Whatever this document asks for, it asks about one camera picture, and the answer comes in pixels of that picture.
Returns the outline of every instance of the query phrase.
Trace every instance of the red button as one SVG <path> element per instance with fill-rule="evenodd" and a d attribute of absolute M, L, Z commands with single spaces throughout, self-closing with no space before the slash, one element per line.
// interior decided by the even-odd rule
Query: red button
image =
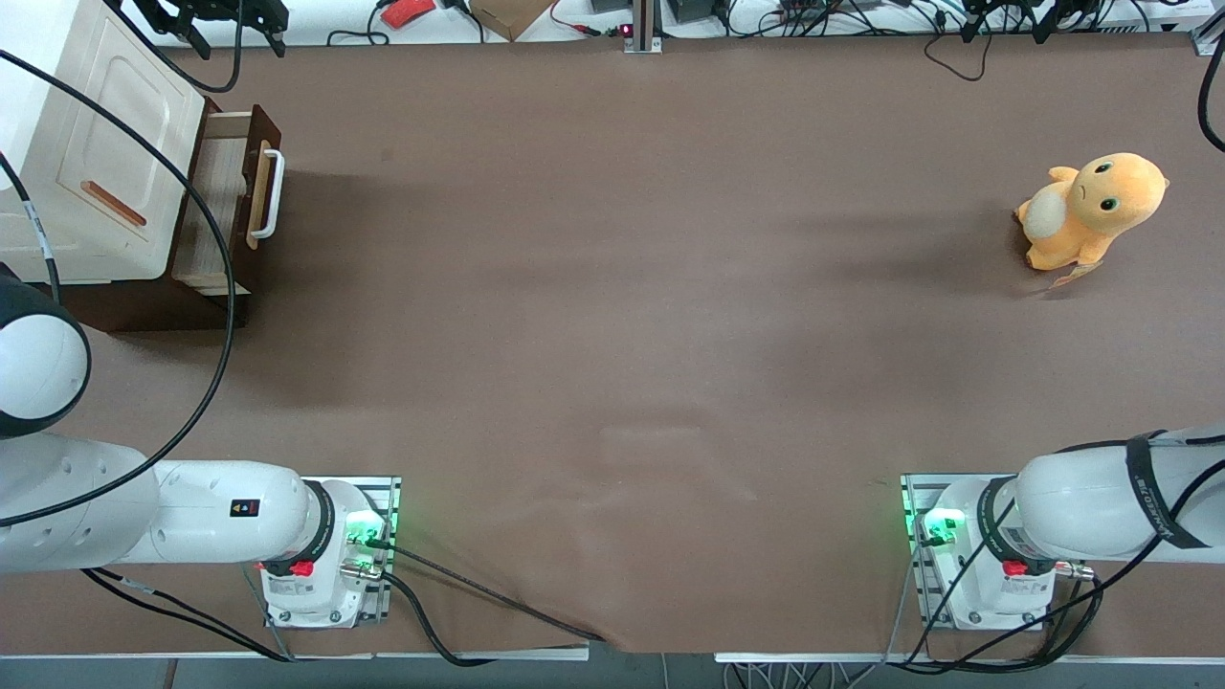
<path fill-rule="evenodd" d="M 289 565 L 289 574 L 294 576 L 310 576 L 315 571 L 315 563 L 310 560 L 299 560 Z"/>
<path fill-rule="evenodd" d="M 1029 571 L 1029 566 L 1020 560 L 1005 560 L 1003 561 L 1003 575 L 1005 576 L 1024 576 Z"/>

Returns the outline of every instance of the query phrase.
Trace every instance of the plush toy tag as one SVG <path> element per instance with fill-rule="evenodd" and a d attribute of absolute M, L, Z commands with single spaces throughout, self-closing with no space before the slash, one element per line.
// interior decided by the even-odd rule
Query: plush toy tag
<path fill-rule="evenodd" d="M 1055 289 L 1056 287 L 1063 287 L 1065 284 L 1072 282 L 1073 280 L 1082 278 L 1082 277 L 1089 275 L 1090 272 L 1098 270 L 1098 266 L 1100 266 L 1100 265 L 1101 265 L 1101 261 L 1098 261 L 1096 264 L 1079 265 L 1079 266 L 1072 268 L 1072 272 L 1069 272 L 1066 276 L 1063 276 L 1063 277 L 1056 280 L 1055 282 L 1052 282 L 1051 286 L 1047 287 L 1046 289 Z"/>

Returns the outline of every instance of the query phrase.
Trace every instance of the cardboard box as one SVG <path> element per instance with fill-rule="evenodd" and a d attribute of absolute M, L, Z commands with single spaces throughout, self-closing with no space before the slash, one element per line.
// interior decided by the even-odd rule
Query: cardboard box
<path fill-rule="evenodd" d="M 552 0 L 470 0 L 472 16 L 507 40 L 519 37 L 549 10 Z"/>

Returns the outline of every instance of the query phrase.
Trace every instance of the white drawer handle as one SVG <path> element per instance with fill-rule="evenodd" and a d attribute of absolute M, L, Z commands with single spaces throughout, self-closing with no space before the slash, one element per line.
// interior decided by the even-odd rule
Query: white drawer handle
<path fill-rule="evenodd" d="M 263 154 L 272 158 L 276 170 L 272 172 L 272 199 L 268 200 L 268 217 L 262 229 L 251 232 L 255 239 L 267 239 L 277 232 L 277 215 L 281 212 L 281 185 L 285 180 L 285 157 L 276 148 L 265 148 Z"/>

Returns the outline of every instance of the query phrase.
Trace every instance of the orange plush toy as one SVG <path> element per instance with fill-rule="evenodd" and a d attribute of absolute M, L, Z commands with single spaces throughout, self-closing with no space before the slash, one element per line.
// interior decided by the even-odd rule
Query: orange plush toy
<path fill-rule="evenodd" d="M 1136 153 L 1115 153 L 1079 172 L 1051 168 L 1051 184 L 1017 208 L 1029 239 L 1025 262 L 1050 271 L 1076 264 L 1051 287 L 1067 284 L 1101 265 L 1110 243 L 1152 216 L 1170 180 Z"/>

